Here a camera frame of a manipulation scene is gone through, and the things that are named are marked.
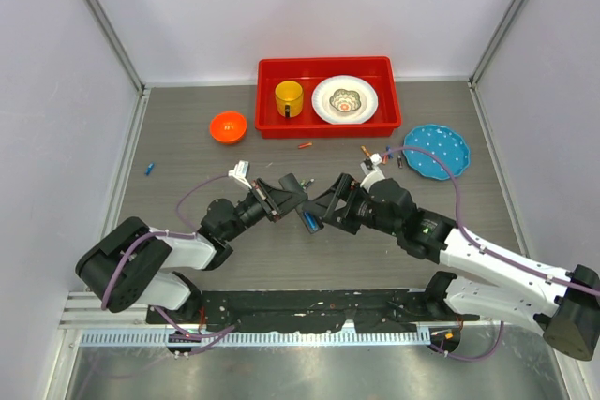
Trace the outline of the black remote control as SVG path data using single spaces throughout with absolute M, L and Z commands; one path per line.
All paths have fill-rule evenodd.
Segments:
M 322 221 L 316 216 L 306 212 L 304 209 L 305 202 L 308 200 L 308 195 L 297 178 L 292 173 L 288 173 L 281 177 L 278 182 L 284 190 L 290 191 L 296 196 L 300 197 L 300 200 L 294 207 L 294 210 L 296 211 L 307 232 L 309 234 L 315 234 L 322 230 Z

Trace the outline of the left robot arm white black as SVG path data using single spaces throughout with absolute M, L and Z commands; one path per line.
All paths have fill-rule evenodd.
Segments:
M 159 230 L 131 216 L 79 259 L 75 273 L 103 310 L 116 314 L 145 304 L 188 324 L 200 315 L 203 300 L 180 269 L 215 270 L 231 255 L 231 241 L 263 219 L 277 222 L 300 208 L 308 195 L 296 178 L 288 174 L 279 182 L 274 187 L 256 179 L 237 203 L 213 200 L 190 233 Z

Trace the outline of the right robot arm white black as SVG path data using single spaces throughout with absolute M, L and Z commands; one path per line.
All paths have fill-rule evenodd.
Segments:
M 457 221 L 419 208 L 391 178 L 360 184 L 342 174 L 305 211 L 355 234 L 367 227 L 394 237 L 417 259 L 448 267 L 429 282 L 423 306 L 429 317 L 455 313 L 518 325 L 560 353 L 588 362 L 599 341 L 599 276 L 525 258 L 466 230 Z

